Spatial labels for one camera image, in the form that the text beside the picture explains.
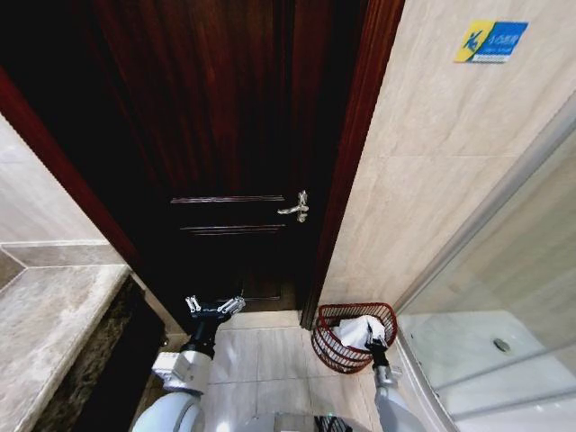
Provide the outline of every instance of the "sign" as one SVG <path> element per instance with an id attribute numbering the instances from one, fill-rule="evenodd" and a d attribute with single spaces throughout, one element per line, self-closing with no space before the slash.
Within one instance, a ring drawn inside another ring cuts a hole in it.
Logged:
<path id="1" fill-rule="evenodd" d="M 527 26 L 527 22 L 474 21 L 464 34 L 454 61 L 504 63 Z"/>

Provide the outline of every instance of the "glass shower door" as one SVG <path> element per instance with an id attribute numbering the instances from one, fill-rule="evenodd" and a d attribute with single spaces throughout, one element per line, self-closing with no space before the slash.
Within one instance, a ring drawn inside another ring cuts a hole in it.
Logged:
<path id="1" fill-rule="evenodd" d="M 549 430 L 564 430 L 565 422 L 576 430 L 576 132 L 399 322 L 461 430 L 496 415 L 509 427 L 518 410 L 526 422 L 519 430 L 542 430 L 538 421 L 550 410 L 560 423 Z"/>

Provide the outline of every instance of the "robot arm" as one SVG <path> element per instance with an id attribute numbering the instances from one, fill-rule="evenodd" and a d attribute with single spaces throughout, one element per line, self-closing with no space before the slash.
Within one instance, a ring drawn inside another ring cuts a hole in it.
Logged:
<path id="1" fill-rule="evenodd" d="M 420 420 L 410 412 L 398 391 L 396 376 L 386 358 L 387 347 L 380 340 L 370 340 L 366 347 L 372 352 L 376 396 L 374 403 L 380 416 L 380 424 L 386 432 L 426 432 Z"/>
<path id="2" fill-rule="evenodd" d="M 246 305 L 242 297 L 223 303 L 203 304 L 186 298 L 193 320 L 190 340 L 179 353 L 160 353 L 152 366 L 172 393 L 158 399 L 139 417 L 133 432 L 201 432 L 204 415 L 200 398 L 206 392 L 214 358 L 216 330 Z"/>

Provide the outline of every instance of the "shower drain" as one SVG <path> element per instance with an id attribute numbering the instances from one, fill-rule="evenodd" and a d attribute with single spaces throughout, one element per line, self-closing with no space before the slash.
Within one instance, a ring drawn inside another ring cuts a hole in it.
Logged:
<path id="1" fill-rule="evenodd" d="M 497 349 L 499 349 L 500 351 L 502 351 L 503 353 L 507 353 L 510 351 L 510 345 L 508 345 L 506 342 L 504 342 L 499 337 L 496 337 L 495 339 L 493 339 L 492 344 L 494 344 L 494 346 Z"/>

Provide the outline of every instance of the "dark wooden door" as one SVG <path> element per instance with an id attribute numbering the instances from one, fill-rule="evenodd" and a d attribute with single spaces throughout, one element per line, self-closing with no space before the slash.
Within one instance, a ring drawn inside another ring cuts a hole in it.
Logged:
<path id="1" fill-rule="evenodd" d="M 3 66 L 160 300 L 301 307 L 367 0 L 46 3 L 4 15 Z"/>

